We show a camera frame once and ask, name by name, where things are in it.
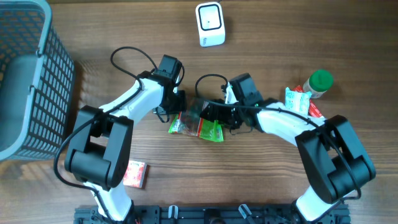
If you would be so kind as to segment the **green snack packet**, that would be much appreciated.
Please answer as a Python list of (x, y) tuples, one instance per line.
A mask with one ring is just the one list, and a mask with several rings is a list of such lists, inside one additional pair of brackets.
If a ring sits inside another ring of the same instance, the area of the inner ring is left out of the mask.
[(223, 129), (218, 121), (208, 121), (200, 117), (200, 113), (208, 106), (208, 102), (196, 97), (187, 98), (187, 108), (172, 121), (169, 133), (186, 134), (213, 142), (223, 142)]

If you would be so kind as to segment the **teal packet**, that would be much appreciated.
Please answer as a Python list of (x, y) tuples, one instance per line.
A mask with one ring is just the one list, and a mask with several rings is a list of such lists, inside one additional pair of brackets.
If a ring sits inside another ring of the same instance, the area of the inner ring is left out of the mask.
[(292, 91), (289, 87), (285, 89), (285, 107), (296, 113), (308, 115), (310, 107), (311, 92)]

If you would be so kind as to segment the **red stick packet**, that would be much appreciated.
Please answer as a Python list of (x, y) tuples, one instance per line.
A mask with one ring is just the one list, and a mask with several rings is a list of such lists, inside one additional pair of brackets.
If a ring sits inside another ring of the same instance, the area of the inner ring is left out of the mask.
[[(304, 90), (303, 88), (298, 85), (296, 86), (293, 91), (299, 92), (299, 93), (303, 93)], [(318, 107), (314, 104), (314, 102), (309, 99), (309, 109), (308, 109), (308, 113), (310, 116), (316, 117), (316, 118), (322, 118), (323, 115), (321, 114), (320, 110), (318, 109)]]

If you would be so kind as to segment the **pink tissue pack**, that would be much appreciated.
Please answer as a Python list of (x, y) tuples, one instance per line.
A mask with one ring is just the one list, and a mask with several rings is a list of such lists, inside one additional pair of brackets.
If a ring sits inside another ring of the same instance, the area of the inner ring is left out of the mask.
[(129, 187), (141, 189), (144, 183), (147, 164), (145, 162), (129, 160), (127, 170), (123, 178), (123, 184)]

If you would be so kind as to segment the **green lid jar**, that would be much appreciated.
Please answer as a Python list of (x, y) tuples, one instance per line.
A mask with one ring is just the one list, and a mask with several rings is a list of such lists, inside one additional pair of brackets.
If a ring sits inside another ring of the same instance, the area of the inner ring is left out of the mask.
[(303, 84), (303, 91), (310, 92), (312, 98), (321, 97), (334, 83), (333, 75), (327, 70), (315, 71)]

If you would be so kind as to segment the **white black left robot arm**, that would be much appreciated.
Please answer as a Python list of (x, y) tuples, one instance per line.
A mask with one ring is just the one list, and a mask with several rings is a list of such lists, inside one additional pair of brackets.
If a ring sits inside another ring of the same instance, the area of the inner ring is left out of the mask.
[(139, 74), (116, 100), (78, 112), (64, 167), (92, 192), (103, 221), (137, 222), (134, 202), (123, 184), (133, 126), (150, 111), (170, 116), (185, 109), (185, 94), (177, 89), (184, 74), (181, 61), (164, 55), (159, 66)]

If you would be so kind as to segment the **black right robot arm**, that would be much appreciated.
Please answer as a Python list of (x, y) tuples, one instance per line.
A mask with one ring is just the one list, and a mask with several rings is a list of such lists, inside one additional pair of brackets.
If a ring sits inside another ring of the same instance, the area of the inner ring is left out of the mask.
[(376, 176), (376, 168), (347, 118), (314, 118), (288, 109), (279, 100), (264, 99), (250, 74), (226, 80), (224, 97), (208, 100), (200, 116), (219, 121), (229, 130), (245, 123), (276, 135), (297, 147), (309, 187), (292, 203), (285, 223), (317, 223), (347, 200), (358, 200), (361, 187)]

